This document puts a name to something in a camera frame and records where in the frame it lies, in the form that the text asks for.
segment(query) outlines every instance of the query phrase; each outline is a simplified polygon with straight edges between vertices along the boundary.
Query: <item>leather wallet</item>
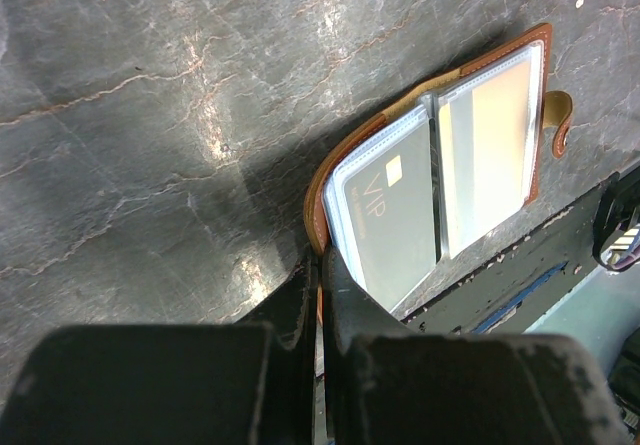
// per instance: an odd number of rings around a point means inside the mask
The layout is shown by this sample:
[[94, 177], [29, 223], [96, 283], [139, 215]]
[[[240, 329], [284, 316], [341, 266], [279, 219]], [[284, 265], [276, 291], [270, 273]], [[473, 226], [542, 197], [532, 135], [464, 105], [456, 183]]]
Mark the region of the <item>leather wallet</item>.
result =
[[[416, 86], [402, 99], [395, 102], [382, 112], [376, 114], [365, 123], [360, 125], [355, 131], [349, 134], [331, 153], [325, 158], [317, 172], [315, 173], [304, 203], [304, 222], [309, 235], [309, 239], [314, 251], [322, 256], [327, 244], [330, 241], [329, 227], [325, 215], [323, 204], [323, 189], [331, 172], [338, 164], [352, 152], [356, 147], [369, 139], [377, 132], [392, 124], [399, 117], [406, 114], [415, 107], [417, 101], [425, 93], [449, 87], [458, 81], [469, 77], [471, 74], [481, 72], [503, 57], [512, 53], [517, 53], [533, 42], [542, 42], [542, 113], [538, 120], [539, 136], [545, 128], [556, 128], [556, 133], [552, 144], [552, 153], [555, 158], [563, 156], [566, 149], [567, 133], [569, 131], [573, 103], [571, 97], [560, 91], [546, 92], [546, 82], [549, 69], [549, 57], [551, 52], [551, 24], [539, 24], [514, 40], [494, 49], [493, 51], [472, 60], [471, 62], [451, 70], [443, 75], [431, 78]], [[538, 140], [534, 155], [533, 176], [531, 178], [531, 189], [526, 203], [533, 201], [538, 194], [537, 168], [542, 139]]]

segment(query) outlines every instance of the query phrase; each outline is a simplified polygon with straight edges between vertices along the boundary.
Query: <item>gray marble surface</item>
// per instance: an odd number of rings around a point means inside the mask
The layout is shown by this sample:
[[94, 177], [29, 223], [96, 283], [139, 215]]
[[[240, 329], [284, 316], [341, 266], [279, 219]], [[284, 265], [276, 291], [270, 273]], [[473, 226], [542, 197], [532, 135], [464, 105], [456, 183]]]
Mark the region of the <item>gray marble surface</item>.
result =
[[640, 0], [0, 0], [0, 397], [63, 324], [241, 317], [342, 137], [540, 21], [567, 156], [399, 317], [640, 155]]

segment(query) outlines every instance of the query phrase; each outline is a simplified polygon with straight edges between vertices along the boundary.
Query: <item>stitching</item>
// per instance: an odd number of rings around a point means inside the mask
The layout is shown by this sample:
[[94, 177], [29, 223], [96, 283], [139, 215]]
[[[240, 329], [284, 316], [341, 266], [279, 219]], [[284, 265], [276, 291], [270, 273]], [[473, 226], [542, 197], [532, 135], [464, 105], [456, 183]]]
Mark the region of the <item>stitching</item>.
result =
[[556, 153], [556, 155], [559, 157], [561, 157], [564, 154], [564, 151], [566, 149], [565, 147], [565, 137], [567, 136], [567, 134], [569, 133], [569, 127], [571, 126], [571, 119], [567, 118], [565, 120], [565, 123], [563, 123], [562, 125], [560, 125], [560, 128], [558, 129], [558, 132], [556, 133], [556, 137], [553, 141], [553, 151]]
[[529, 190], [529, 196], [525, 201], [525, 205], [531, 203], [538, 196], [538, 153], [533, 164], [533, 177], [531, 177], [531, 189]]
[[544, 70], [545, 69], [546, 57], [547, 57], [547, 50], [546, 50], [547, 44], [546, 44], [546, 42], [547, 42], [548, 34], [547, 34], [547, 32], [545, 30], [540, 30], [538, 33], [536, 33], [534, 35], [531, 35], [529, 37], [526, 37], [526, 38], [524, 38], [522, 40], [519, 40], [518, 42], [514, 43], [512, 47], [507, 48], [504, 52], [502, 52], [501, 54], [491, 58], [491, 60], [489, 60], [488, 62], [482, 63], [482, 64], [478, 65], [477, 67], [469, 70], [468, 72], [465, 72], [464, 74], [461, 73], [461, 76], [469, 75], [469, 74], [475, 72], [476, 70], [480, 70], [481, 68], [486, 67], [490, 63], [493, 63], [496, 60], [501, 59], [506, 54], [513, 52], [516, 48], [520, 47], [521, 45], [523, 45], [523, 44], [525, 44], [527, 42], [533, 41], [534, 39], [538, 38], [540, 35], [544, 35], [544, 42], [545, 42], [545, 50], [544, 50], [544, 54], [542, 55], [542, 69]]
[[316, 229], [316, 238], [318, 238], [318, 242], [320, 241], [320, 232], [318, 231], [318, 218], [317, 218], [317, 214], [314, 212], [313, 214], [313, 228]]

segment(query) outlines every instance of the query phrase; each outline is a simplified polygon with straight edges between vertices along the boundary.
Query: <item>card holder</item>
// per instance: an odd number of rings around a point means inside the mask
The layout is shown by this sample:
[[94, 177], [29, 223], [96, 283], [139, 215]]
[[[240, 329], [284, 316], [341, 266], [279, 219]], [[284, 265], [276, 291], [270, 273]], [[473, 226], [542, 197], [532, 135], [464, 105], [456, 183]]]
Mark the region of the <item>card holder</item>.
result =
[[[418, 85], [401, 100], [363, 123], [332, 150], [318, 168], [305, 197], [304, 221], [314, 251], [318, 255], [322, 255], [330, 240], [325, 205], [330, 206], [332, 199], [328, 197], [325, 202], [323, 190], [325, 189], [329, 176], [336, 167], [341, 164], [345, 157], [351, 154], [359, 145], [366, 142], [367, 139], [385, 129], [385, 127], [392, 126], [398, 118], [407, 113], [411, 113], [411, 111], [419, 105], [421, 97], [424, 97], [427, 92], [435, 89], [446, 89], [453, 84], [463, 83], [465, 79], [474, 76], [476, 72], [482, 72], [482, 70], [495, 65], [505, 57], [513, 56], [514, 53], [517, 54], [520, 50], [536, 42], [541, 44], [540, 96], [542, 97], [542, 110], [536, 117], [534, 127], [536, 133], [539, 135], [542, 134], [542, 130], [545, 128], [557, 128], [553, 140], [552, 152], [554, 157], [560, 158], [566, 148], [566, 138], [570, 126], [573, 104], [571, 97], [564, 92], [545, 93], [550, 57], [551, 25], [544, 23], [537, 25], [520, 37], [462, 67]], [[525, 203], [531, 202], [537, 196], [537, 165], [540, 143], [542, 143], [542, 140], [537, 140], [537, 146], [530, 152], [533, 154], [533, 166]], [[344, 234], [339, 235], [339, 231], [332, 230], [332, 232], [335, 237], [345, 236]]]
[[323, 204], [332, 241], [385, 308], [422, 283], [441, 250], [457, 255], [528, 199], [542, 51], [533, 41], [426, 92], [329, 175]]

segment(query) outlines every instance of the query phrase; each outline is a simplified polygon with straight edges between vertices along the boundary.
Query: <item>gold chip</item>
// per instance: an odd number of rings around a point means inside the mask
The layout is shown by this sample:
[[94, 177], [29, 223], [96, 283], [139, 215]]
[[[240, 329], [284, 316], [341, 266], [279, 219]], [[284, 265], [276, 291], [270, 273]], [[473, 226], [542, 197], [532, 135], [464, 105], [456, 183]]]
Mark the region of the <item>gold chip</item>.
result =
[[400, 155], [396, 155], [394, 158], [387, 162], [387, 185], [390, 187], [399, 182], [402, 178], [402, 162], [400, 161]]

